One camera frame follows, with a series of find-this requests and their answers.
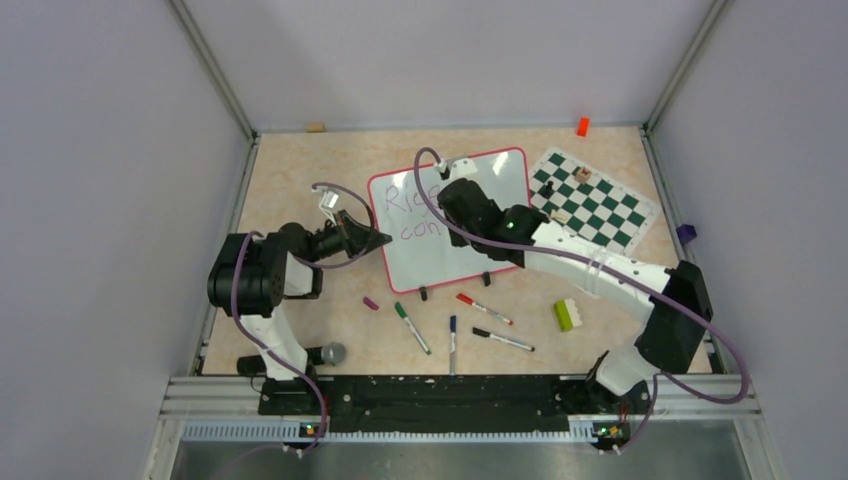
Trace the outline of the pink framed whiteboard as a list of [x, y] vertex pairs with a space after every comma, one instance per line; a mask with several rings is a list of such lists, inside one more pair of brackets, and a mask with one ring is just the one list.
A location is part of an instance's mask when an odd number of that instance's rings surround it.
[[[527, 156], [523, 149], [509, 147], [469, 158], [478, 168], [478, 173], [470, 179], [500, 208], [530, 203]], [[449, 230], [424, 202], [429, 199], [435, 204], [438, 193], [448, 182], [430, 164], [422, 164], [419, 173], [421, 188], [416, 186], [410, 168], [374, 175], [367, 184], [376, 226], [393, 238], [382, 247], [392, 291], [415, 292], [421, 287], [513, 269], [513, 264], [491, 260], [469, 246], [451, 245]]]

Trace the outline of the purple marker cap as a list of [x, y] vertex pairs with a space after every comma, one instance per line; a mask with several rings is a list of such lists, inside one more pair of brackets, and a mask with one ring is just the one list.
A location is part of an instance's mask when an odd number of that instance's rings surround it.
[[363, 301], [363, 303], [364, 303], [364, 304], [365, 304], [368, 308], [370, 308], [371, 310], [374, 310], [374, 311], [378, 311], [378, 310], [379, 310], [379, 305], [378, 305], [375, 301], [373, 301], [372, 299], [370, 299], [369, 297], [365, 296], [365, 297], [362, 299], [362, 301]]

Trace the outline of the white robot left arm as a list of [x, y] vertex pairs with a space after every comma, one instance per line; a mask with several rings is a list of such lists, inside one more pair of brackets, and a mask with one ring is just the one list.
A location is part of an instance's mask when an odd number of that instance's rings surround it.
[[[207, 295], [211, 305], [232, 318], [258, 351], [237, 362], [239, 373], [287, 381], [283, 401], [297, 413], [314, 410], [321, 388], [303, 374], [313, 365], [342, 361], [345, 350], [302, 347], [286, 319], [283, 302], [320, 296], [323, 272], [330, 268], [321, 266], [321, 260], [344, 253], [353, 261], [392, 241], [373, 223], [363, 224], [345, 210], [314, 232], [290, 222], [265, 236], [255, 232], [228, 235], [208, 276]], [[324, 352], [329, 354], [326, 361], [321, 358]]]

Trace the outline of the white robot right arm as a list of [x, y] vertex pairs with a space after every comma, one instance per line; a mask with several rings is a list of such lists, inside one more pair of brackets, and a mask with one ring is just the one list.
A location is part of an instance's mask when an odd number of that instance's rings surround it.
[[712, 317], [695, 264], [667, 267], [614, 253], [567, 232], [541, 210], [500, 208], [465, 178], [449, 183], [428, 207], [448, 226], [454, 246], [563, 278], [642, 322], [632, 343], [604, 353], [591, 370], [586, 397], [594, 409], [614, 411], [636, 384], [658, 373], [688, 373]]

